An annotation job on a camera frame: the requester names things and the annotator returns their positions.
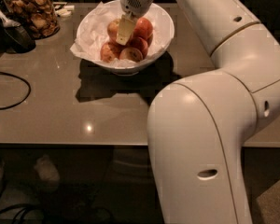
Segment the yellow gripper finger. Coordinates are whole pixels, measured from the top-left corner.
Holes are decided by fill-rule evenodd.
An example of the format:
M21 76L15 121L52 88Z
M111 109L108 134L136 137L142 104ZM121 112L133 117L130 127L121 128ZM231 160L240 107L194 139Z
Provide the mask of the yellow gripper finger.
M133 34L137 18L133 14L123 14L119 21L116 42L122 46L126 45Z

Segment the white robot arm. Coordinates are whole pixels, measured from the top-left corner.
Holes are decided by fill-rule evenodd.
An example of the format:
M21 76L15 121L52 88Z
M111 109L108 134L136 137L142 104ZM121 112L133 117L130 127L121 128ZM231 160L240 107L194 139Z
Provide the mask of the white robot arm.
M165 224L252 224L241 148L280 115L280 45L239 0L176 0L215 68L153 100L147 144Z

